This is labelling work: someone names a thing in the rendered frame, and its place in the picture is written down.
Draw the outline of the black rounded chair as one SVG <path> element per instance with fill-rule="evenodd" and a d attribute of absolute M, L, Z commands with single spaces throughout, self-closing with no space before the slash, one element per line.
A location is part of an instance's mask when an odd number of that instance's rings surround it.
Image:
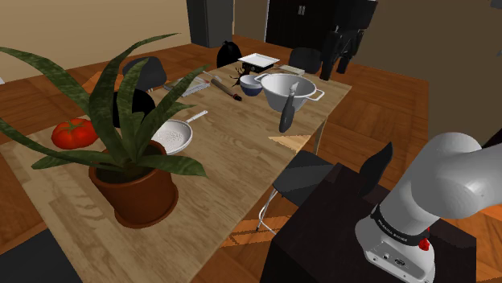
<path fill-rule="evenodd" d="M 216 66 L 222 68 L 237 62 L 242 57 L 240 48 L 234 42 L 224 41 L 216 57 Z"/>

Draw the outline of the pale flat book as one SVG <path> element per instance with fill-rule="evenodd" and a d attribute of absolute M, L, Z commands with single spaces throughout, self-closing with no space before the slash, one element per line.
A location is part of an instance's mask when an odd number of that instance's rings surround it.
<path fill-rule="evenodd" d="M 303 76 L 305 74 L 305 71 L 303 69 L 295 68 L 290 65 L 280 65 L 278 68 L 286 72 L 294 73 L 298 76 Z"/>

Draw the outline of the dark chair with white legs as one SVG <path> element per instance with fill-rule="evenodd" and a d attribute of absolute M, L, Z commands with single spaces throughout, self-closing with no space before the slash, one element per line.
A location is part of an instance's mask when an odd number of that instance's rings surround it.
<path fill-rule="evenodd" d="M 359 171 L 359 174 L 365 179 L 365 184 L 360 188 L 358 194 L 360 197 L 369 194 L 379 183 L 392 158 L 393 143 L 389 142 L 382 150 L 364 162 Z M 273 190 L 258 213 L 256 230 L 263 226 L 276 235 L 276 232 L 264 223 L 266 210 L 274 196 L 279 193 L 281 197 L 285 197 L 294 205 L 300 207 L 333 168 L 333 164 L 318 155 L 300 150 L 274 181 Z"/>

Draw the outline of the black round object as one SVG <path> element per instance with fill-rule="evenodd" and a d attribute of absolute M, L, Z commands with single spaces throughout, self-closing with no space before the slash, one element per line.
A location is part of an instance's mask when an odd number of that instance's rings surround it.
<path fill-rule="evenodd" d="M 120 121 L 117 109 L 117 94 L 118 92 L 113 93 L 113 126 L 119 128 Z M 144 92 L 140 89 L 135 89 L 132 101 L 132 112 L 143 112 L 144 116 L 146 116 L 153 109 L 155 109 L 155 103 L 152 97 L 147 92 Z"/>

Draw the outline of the white square plate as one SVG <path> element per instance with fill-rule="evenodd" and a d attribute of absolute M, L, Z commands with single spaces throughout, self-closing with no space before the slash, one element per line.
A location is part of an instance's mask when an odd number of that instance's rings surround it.
<path fill-rule="evenodd" d="M 258 53 L 253 53 L 250 55 L 246 55 L 239 59 L 241 62 L 252 64 L 253 66 L 257 66 L 259 68 L 265 68 L 272 64 L 275 64 L 279 61 L 279 59 L 269 57 L 267 55 L 262 55 Z"/>

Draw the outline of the dark robot stand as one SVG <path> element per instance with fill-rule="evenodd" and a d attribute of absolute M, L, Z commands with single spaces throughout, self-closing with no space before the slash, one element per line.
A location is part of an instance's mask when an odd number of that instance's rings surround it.
<path fill-rule="evenodd" d="M 260 283 L 404 283 L 369 263 L 356 223 L 389 193 L 336 164 L 272 239 Z M 430 228 L 434 283 L 476 283 L 476 239 L 444 220 Z"/>

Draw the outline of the grey tall cabinet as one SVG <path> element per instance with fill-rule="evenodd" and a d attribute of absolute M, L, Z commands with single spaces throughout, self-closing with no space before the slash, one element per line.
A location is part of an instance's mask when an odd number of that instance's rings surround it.
<path fill-rule="evenodd" d="M 186 0 L 191 42 L 221 47 L 232 40 L 233 0 Z"/>

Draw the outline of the green plant in brown pot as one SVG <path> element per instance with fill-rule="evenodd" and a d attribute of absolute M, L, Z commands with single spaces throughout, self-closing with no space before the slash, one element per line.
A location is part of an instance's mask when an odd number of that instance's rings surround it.
<path fill-rule="evenodd" d="M 91 93 L 58 64 L 45 57 L 0 47 L 43 73 L 88 116 L 105 150 L 54 151 L 21 134 L 0 118 L 0 132 L 27 148 L 43 154 L 32 164 L 41 170 L 69 163 L 88 167 L 88 176 L 113 207 L 117 221 L 128 228 L 146 228 L 166 218 L 177 204 L 179 192 L 172 175 L 205 176 L 193 158 L 169 155 L 152 137 L 177 112 L 187 106 L 178 101 L 190 83 L 204 71 L 189 73 L 148 114 L 133 111 L 135 87 L 145 61 L 135 64 L 121 83 L 116 81 L 121 62 L 136 48 L 155 37 L 136 42 L 105 66 Z"/>

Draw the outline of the dark grey chair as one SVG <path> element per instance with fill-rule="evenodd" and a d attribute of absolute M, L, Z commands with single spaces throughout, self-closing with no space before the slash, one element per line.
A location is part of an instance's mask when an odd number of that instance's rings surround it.
<path fill-rule="evenodd" d="M 158 57 L 148 56 L 148 61 L 142 67 L 140 76 L 138 78 L 136 90 L 146 92 L 151 88 L 163 86 L 167 81 L 167 74 L 165 73 L 162 63 Z"/>
<path fill-rule="evenodd" d="M 315 74 L 322 66 L 321 52 L 313 48 L 297 47 L 290 53 L 288 64 L 306 73 Z"/>

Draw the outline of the red tomato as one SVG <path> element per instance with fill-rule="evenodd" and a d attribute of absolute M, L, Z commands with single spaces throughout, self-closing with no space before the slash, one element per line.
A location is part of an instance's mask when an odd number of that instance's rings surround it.
<path fill-rule="evenodd" d="M 51 135 L 53 144 L 63 150 L 92 145 L 98 139 L 90 120 L 74 118 L 58 124 Z"/>

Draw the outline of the blue and white bowl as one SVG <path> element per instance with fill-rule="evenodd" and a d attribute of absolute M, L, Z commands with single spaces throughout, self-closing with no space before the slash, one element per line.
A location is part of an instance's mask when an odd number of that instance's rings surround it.
<path fill-rule="evenodd" d="M 257 75 L 244 75 L 239 79 L 239 84 L 246 96 L 257 96 L 261 90 L 261 84 L 255 80 Z"/>

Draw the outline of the wooden table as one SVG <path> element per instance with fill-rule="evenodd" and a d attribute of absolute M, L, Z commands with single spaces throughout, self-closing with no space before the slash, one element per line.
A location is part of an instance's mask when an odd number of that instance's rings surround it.
<path fill-rule="evenodd" d="M 174 176 L 178 202 L 148 228 L 118 223 L 87 166 L 35 170 L 40 153 L 15 141 L 0 145 L 84 283 L 190 283 L 295 156 L 278 142 L 280 115 L 262 95 L 235 101 L 210 87 L 183 102 L 177 117 L 194 131 L 184 154 L 205 176 Z"/>

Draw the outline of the dark spindly figure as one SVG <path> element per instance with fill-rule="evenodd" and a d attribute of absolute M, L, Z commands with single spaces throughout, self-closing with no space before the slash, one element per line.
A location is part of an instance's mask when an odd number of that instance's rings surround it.
<path fill-rule="evenodd" d="M 246 76 L 251 72 L 251 67 L 236 68 L 236 71 L 237 71 L 238 77 L 236 77 L 236 82 L 235 82 L 234 86 L 240 84 L 240 78 L 242 76 Z"/>

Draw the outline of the black box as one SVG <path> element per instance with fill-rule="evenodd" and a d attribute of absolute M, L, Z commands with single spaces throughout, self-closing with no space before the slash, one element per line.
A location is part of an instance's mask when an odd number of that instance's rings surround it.
<path fill-rule="evenodd" d="M 270 64 L 270 65 L 265 66 L 265 67 L 259 67 L 257 65 L 253 65 L 253 64 L 250 64 L 250 63 L 243 62 L 242 63 L 242 67 L 245 70 L 250 70 L 251 72 L 261 73 L 261 72 L 264 72 L 265 70 L 268 70 L 268 69 L 272 68 L 273 64 Z"/>

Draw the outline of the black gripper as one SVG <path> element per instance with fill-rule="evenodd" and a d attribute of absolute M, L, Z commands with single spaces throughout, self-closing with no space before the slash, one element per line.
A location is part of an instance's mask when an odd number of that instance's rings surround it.
<path fill-rule="evenodd" d="M 336 71 L 344 74 L 352 55 L 358 52 L 363 36 L 364 29 L 349 30 L 337 27 L 330 31 L 321 52 L 322 68 L 319 78 L 325 81 L 330 79 L 336 54 L 341 54 Z"/>

